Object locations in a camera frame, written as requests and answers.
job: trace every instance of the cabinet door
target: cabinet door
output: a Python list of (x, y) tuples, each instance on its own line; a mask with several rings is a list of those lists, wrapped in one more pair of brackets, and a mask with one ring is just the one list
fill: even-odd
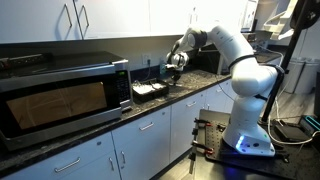
[(149, 36), (148, 0), (74, 0), (84, 39)]
[(226, 82), (221, 82), (207, 89), (205, 109), (217, 112), (225, 112), (225, 104), (227, 100), (225, 93), (227, 92), (228, 84)]
[(0, 24), (0, 44), (81, 39), (72, 0), (2, 0)]
[(114, 151), (111, 133), (106, 133), (83, 144), (70, 148), (44, 161), (31, 165), (6, 180), (60, 179), (79, 168), (94, 162), (108, 152)]
[(195, 94), (172, 105), (170, 162), (191, 148), (194, 120), (204, 106), (205, 92)]
[(212, 28), (214, 21), (240, 31), (245, 11), (244, 0), (196, 0), (197, 24)]
[(170, 107), (112, 131), (123, 180), (150, 179), (169, 165)]
[(191, 23), (194, 0), (149, 0), (151, 35), (182, 35)]
[(117, 159), (114, 151), (100, 157), (98, 160), (72, 172), (62, 180), (120, 180)]

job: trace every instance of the wall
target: wall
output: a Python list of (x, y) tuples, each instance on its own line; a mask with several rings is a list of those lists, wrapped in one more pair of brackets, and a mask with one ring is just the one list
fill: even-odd
[(318, 20), (312, 27), (304, 31), (306, 35), (301, 47), (300, 56), (320, 59), (320, 21)]
[(52, 52), (55, 55), (93, 51), (108, 51), (124, 57), (130, 62), (130, 69), (146, 68), (142, 65), (142, 53), (151, 54), (151, 66), (166, 59), (167, 53), (181, 36), (159, 36), (139, 38), (119, 38), (104, 40), (80, 40), (63, 42), (41, 42), (0, 45), (1, 57), (14, 57)]

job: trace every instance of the drawer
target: drawer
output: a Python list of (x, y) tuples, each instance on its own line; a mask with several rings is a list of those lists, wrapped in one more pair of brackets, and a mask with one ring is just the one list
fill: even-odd
[(170, 123), (170, 106), (126, 124), (112, 131), (115, 148), (140, 136), (148, 136), (164, 124)]
[(60, 179), (110, 151), (114, 151), (114, 147), (109, 132), (22, 169), (4, 179)]

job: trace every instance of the dark granite countertop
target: dark granite countertop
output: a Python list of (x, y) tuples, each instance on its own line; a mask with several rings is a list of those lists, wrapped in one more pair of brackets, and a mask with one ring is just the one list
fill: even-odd
[[(257, 56), (257, 59), (258, 62), (263, 61), (263, 63), (265, 63), (277, 57), (279, 57), (278, 54), (271, 55), (269, 53), (269, 55), (266, 54), (261, 57)], [(100, 124), (99, 126), (69, 134), (22, 150), (0, 152), (0, 177), (40, 162), (89, 139), (137, 120), (147, 114), (170, 106), (175, 102), (192, 96), (229, 78), (230, 76), (215, 75), (202, 70), (185, 71), (183, 72), (181, 79), (178, 81), (179, 84), (182, 85), (181, 87), (170, 86), (169, 93), (166, 96), (145, 103), (135, 101), (132, 106), (132, 110), (124, 112), (120, 119), (109, 121), (107, 123)], [(160, 79), (167, 82), (170, 81), (170, 79), (166, 77), (160, 77)]]

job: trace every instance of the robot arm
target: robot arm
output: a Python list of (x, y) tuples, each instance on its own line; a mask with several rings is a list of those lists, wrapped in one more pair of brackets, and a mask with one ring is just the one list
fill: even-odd
[(224, 57), (231, 72), (232, 88), (238, 94), (229, 125), (223, 132), (224, 141), (240, 154), (273, 156), (271, 140), (257, 121), (276, 81), (276, 68), (260, 66), (243, 35), (220, 24), (209, 30), (190, 27), (168, 53), (168, 63), (181, 68), (188, 61), (182, 55), (185, 51), (209, 44), (214, 44)]

